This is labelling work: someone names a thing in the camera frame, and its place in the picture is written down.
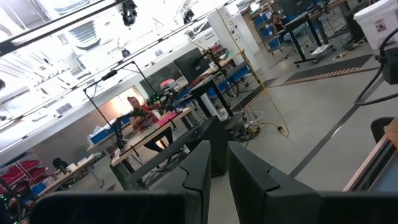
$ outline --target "red shirt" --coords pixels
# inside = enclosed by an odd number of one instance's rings
[[[159,119],[152,113],[152,111],[149,109],[148,105],[144,104],[141,106],[141,109],[147,113],[151,113],[152,114],[152,122],[156,123],[159,121]],[[143,131],[145,130],[147,127],[143,127],[143,126],[139,126],[139,130]]]

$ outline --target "white box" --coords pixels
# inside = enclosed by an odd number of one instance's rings
[[[397,0],[381,0],[354,15],[373,50],[377,50],[383,40],[398,27],[397,12]],[[398,34],[389,42],[398,42]]]

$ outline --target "gray floor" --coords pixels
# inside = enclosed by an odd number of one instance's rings
[[[337,52],[330,52],[320,60],[319,64],[304,63],[300,68],[295,68],[292,63],[299,59],[297,54],[284,59],[289,48],[283,52],[275,52],[272,56],[261,45],[261,51],[256,54],[257,60],[262,65],[258,74],[263,81],[279,77],[276,84],[283,83],[297,71],[333,63],[332,58],[342,51],[339,40],[335,40],[333,44],[338,48]],[[368,44],[364,44],[355,51],[349,52],[342,60],[370,53],[375,52]],[[378,63],[371,58],[362,68],[376,66]],[[274,126],[268,125],[262,129],[257,138],[249,142],[247,148],[261,159],[289,174],[353,107],[354,99],[375,72],[363,72],[269,89],[270,95],[287,122],[289,138],[279,134]],[[253,82],[253,77],[247,77],[247,81],[250,82],[250,86],[245,90],[252,90],[258,86],[256,82]],[[379,98],[396,91],[398,90],[393,86],[383,83],[369,99]],[[241,96],[244,98],[248,94],[242,93]],[[235,99],[230,99],[229,102],[232,107],[237,103]],[[398,113],[397,103],[398,100],[389,100],[360,107],[296,178],[317,190],[342,190],[376,145],[370,131],[371,121],[381,116],[395,116]],[[271,121],[283,125],[266,94],[257,98],[251,107],[254,111],[263,112],[262,122]],[[195,116],[199,118],[203,117],[203,114],[198,111]],[[178,126],[179,133],[176,135],[184,132],[182,124]],[[106,186],[116,183],[109,168],[107,169],[108,166],[109,161],[103,160],[96,164],[95,169],[98,175],[105,179]],[[88,178],[90,177],[82,180],[83,183],[78,187],[79,189],[96,187],[93,179]],[[228,175],[212,180],[209,223],[239,223]]]

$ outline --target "floor mat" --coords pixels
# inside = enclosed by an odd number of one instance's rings
[[[266,86],[266,88],[271,87],[272,84],[274,84],[277,80],[279,79],[279,77],[276,78],[271,78],[266,80],[263,84],[264,86]],[[249,106],[255,99],[257,99],[257,97],[259,97],[261,94],[263,94],[265,92],[265,90],[262,88],[262,86],[258,86],[255,90],[253,90],[250,94],[248,94],[247,97],[245,97],[244,99],[241,99],[242,101],[240,101],[240,105],[245,108],[247,106]],[[236,105],[232,111],[236,112],[236,111],[240,111],[241,110],[241,106]]]
[[[318,80],[321,78],[331,78],[340,75],[365,72],[360,69],[372,56],[373,54],[363,55],[306,71],[296,72],[281,85],[290,85],[294,83]]]

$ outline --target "person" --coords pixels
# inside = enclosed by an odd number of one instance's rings
[[[139,129],[140,131],[145,130],[152,124],[156,123],[159,121],[159,119],[153,114],[153,110],[159,110],[162,108],[162,105],[159,103],[154,103],[153,105],[147,105],[143,104],[140,105],[137,98],[135,97],[128,97],[127,98],[128,102],[132,106],[134,111],[137,112],[143,112],[141,113],[140,116],[133,116],[130,118],[130,123],[132,125],[132,128],[134,130]],[[161,133],[161,135],[165,136],[167,138],[167,141],[169,144],[173,143],[173,132],[172,129],[169,127],[165,131]],[[154,140],[150,140],[147,144],[144,145],[150,150],[156,151],[156,152],[162,152],[162,148],[159,147]]]
[[[289,22],[289,20],[286,18],[281,19],[278,12],[273,12],[271,18],[272,18],[272,23],[274,25],[274,34],[284,29],[284,26]],[[304,33],[307,33],[310,36],[311,43],[315,43],[315,39],[313,38],[310,28],[307,27],[305,24],[301,24],[300,26],[298,26],[296,29],[293,30],[293,34],[296,36],[303,35]],[[290,33],[285,33],[282,36],[282,38],[285,42],[292,41]]]

